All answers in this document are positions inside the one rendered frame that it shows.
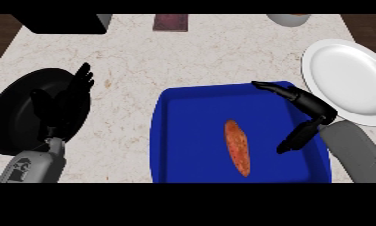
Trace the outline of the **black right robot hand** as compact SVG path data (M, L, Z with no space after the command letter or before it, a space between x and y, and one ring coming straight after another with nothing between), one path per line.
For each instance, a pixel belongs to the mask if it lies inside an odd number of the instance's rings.
M289 151L301 150L319 134L319 127L333 123L338 117L338 110L317 95L297 86L285 88L273 82L252 81L251 83L258 89L285 97L311 117L311 120L297 127L286 140L279 144L276 153L283 154Z

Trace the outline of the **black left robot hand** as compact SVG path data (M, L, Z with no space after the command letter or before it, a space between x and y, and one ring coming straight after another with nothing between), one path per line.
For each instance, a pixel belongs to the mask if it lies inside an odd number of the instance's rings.
M58 137L67 139L90 88L95 84L90 64L84 63L68 88L52 97L42 89L30 93L34 115L40 120L39 140Z

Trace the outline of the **white plate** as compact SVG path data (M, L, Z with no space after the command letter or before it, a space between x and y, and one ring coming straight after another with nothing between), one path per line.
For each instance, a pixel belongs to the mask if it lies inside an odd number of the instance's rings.
M376 127L376 53L356 42L314 42L301 58L310 91L354 123Z

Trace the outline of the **blue tray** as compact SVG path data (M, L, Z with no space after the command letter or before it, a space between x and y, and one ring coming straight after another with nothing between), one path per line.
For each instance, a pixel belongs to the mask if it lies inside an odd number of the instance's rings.
M280 145L317 118L249 83L165 89L151 129L154 182L329 183L323 140L298 149Z

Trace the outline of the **orange sweet potato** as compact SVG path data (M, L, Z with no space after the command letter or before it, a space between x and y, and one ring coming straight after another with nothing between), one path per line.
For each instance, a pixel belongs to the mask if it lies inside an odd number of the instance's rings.
M251 168L248 142L245 133L233 120L224 123L223 135L232 163L239 174L246 177Z

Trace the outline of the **black round pan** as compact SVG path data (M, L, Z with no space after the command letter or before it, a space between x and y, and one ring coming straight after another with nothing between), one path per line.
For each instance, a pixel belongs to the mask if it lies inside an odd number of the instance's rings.
M39 140L40 120L34 115L30 93L44 90L52 97L68 88L75 74L59 68L44 68L24 75L0 94L0 154L15 156L22 151L46 152L49 145ZM86 97L65 141L77 134L90 110L90 94Z

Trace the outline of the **black appliance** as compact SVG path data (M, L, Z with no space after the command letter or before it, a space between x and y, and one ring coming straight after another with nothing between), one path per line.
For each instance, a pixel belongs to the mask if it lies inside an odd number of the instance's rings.
M108 33L112 14L21 14L12 16L36 34Z

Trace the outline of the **grey bowl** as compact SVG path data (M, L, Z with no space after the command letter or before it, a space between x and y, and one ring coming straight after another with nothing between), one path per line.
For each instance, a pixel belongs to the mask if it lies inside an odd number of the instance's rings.
M310 14L267 14L267 18L280 26L298 27L310 19Z

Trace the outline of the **dark red box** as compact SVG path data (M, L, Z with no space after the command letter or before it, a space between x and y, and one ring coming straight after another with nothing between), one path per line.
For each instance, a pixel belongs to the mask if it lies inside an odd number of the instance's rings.
M186 32L189 30L188 14L158 14L155 17L155 31Z

